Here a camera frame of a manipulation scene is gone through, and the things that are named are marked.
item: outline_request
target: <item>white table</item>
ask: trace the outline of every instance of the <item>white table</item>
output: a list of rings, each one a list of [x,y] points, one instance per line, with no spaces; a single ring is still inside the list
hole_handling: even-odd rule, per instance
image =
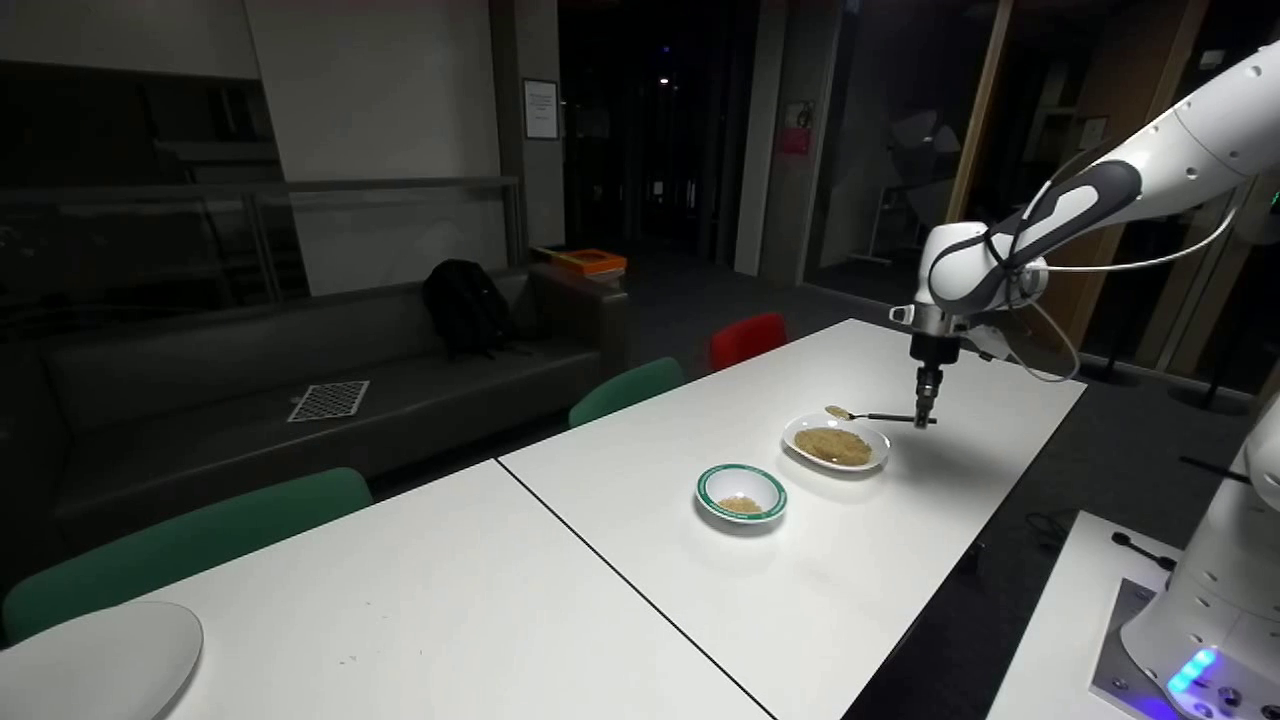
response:
[[[840,716],[1077,396],[965,355],[936,428],[882,426],[889,468],[832,482],[780,453],[790,422],[822,405],[916,407],[906,337],[846,319],[502,466],[769,714]],[[712,466],[775,473],[787,521],[771,536],[706,530],[690,486]]]
[[[765,716],[494,466],[154,595],[206,644],[174,720]]]
[[[1092,694],[1092,668],[1108,637],[1110,604],[1118,582],[1159,590],[1165,569],[1110,544],[1110,532],[1128,532],[1100,518],[1079,514],[1070,536],[1041,593],[1037,616],[1004,671],[990,720],[1128,720],[1125,707]],[[1156,557],[1179,557],[1176,549],[1128,532],[1138,549]]]

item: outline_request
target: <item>food on plate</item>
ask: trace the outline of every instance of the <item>food on plate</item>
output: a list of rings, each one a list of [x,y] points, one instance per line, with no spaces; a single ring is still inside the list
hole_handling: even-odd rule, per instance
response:
[[[758,514],[758,506],[753,495],[721,495],[714,506],[725,514],[732,514],[732,518],[754,518]]]
[[[806,455],[826,459],[826,466],[869,466],[870,459],[870,443],[852,431],[840,431],[840,428],[804,428],[804,431],[796,431],[796,443]]]

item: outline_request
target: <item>blue light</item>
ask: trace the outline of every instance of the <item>blue light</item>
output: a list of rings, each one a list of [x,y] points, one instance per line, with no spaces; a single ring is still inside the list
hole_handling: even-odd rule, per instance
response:
[[[1210,649],[1200,649],[1165,687],[1184,698],[1217,664]]]

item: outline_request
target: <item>robotic arm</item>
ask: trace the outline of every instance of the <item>robotic arm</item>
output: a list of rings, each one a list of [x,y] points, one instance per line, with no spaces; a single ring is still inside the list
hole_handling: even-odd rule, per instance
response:
[[[938,224],[921,257],[916,301],[889,315],[913,327],[916,428],[927,428],[942,364],[986,313],[1015,313],[1044,297],[1044,257],[1108,224],[1187,213],[1280,166],[1280,44],[1218,71],[1118,147],[1024,213],[979,224]]]

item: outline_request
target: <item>dark sofa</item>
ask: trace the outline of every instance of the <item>dark sofa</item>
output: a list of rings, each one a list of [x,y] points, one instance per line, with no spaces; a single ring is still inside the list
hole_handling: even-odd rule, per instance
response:
[[[622,361],[622,294],[502,274],[520,342],[448,355],[421,284],[52,342],[2,355],[0,532],[98,544],[310,468],[379,476],[564,412]],[[283,426],[310,380],[372,380],[361,418]]]

